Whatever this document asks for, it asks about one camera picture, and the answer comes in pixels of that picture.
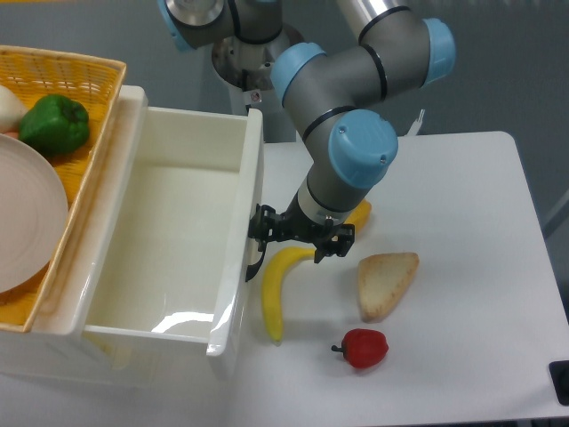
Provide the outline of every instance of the bread slice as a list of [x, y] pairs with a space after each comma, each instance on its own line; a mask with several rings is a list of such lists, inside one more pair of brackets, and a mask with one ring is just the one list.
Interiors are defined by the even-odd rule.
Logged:
[[397, 305], [419, 268], [415, 253], [377, 254], [357, 266], [357, 291], [362, 319], [385, 318]]

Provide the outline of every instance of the banana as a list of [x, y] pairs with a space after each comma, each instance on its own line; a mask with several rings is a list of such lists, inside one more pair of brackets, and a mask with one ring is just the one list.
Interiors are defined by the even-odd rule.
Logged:
[[356, 233], [358, 233], [370, 219], [371, 212], [372, 204], [364, 199], [358, 206], [356, 206], [356, 209], [352, 211], [345, 223], [354, 224], [354, 227], [356, 227]]
[[260, 290], [263, 321], [268, 335], [274, 342], [283, 339], [283, 309], [281, 285], [286, 272], [297, 262], [314, 259], [315, 250], [307, 247], [286, 247], [267, 264]]

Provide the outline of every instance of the wicker basket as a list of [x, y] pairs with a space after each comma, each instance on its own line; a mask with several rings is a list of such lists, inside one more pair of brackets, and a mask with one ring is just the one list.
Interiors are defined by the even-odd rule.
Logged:
[[126, 65], [116, 60], [0, 45], [0, 85], [10, 89], [28, 108], [49, 93], [79, 101], [89, 112], [91, 130], [82, 148], [48, 158], [67, 194], [66, 228], [49, 264], [27, 282], [0, 294], [0, 330], [29, 331], [49, 293], [77, 214], [84, 208], [85, 189], [108, 143], [106, 131], [125, 72]]

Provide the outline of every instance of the blue joint cap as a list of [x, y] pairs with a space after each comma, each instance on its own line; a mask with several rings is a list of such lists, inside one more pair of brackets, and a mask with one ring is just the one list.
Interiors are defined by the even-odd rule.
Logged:
[[356, 109], [334, 125], [328, 155], [344, 182], [357, 189], [370, 189], [385, 176], [398, 146], [388, 121], [370, 110]]
[[425, 85], [428, 85], [451, 74], [456, 62], [456, 46], [453, 33], [446, 24], [434, 18], [423, 22], [429, 29], [430, 38], [429, 72], [425, 79]]
[[160, 13], [162, 14], [162, 18], [164, 22], [168, 26], [168, 31], [170, 31], [170, 36], [176, 45], [176, 49], [179, 52], [186, 52], [186, 51], [193, 51], [194, 48], [188, 44], [188, 42], [182, 37], [180, 31], [176, 28], [176, 25], [172, 21], [172, 17], [166, 8], [166, 1], [165, 0], [157, 0], [158, 1], [158, 8], [160, 9]]
[[281, 104], [285, 104], [286, 90], [302, 67], [320, 55], [326, 55], [326, 52], [317, 44], [298, 43], [289, 47], [276, 59], [270, 79]]

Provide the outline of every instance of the red bell pepper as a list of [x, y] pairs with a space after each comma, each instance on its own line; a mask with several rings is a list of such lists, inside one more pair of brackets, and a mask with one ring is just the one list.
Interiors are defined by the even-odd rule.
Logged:
[[332, 351], [341, 352], [348, 363], [365, 369], [380, 363], [389, 350], [385, 335], [372, 329], [352, 329], [341, 341], [341, 347], [332, 346]]

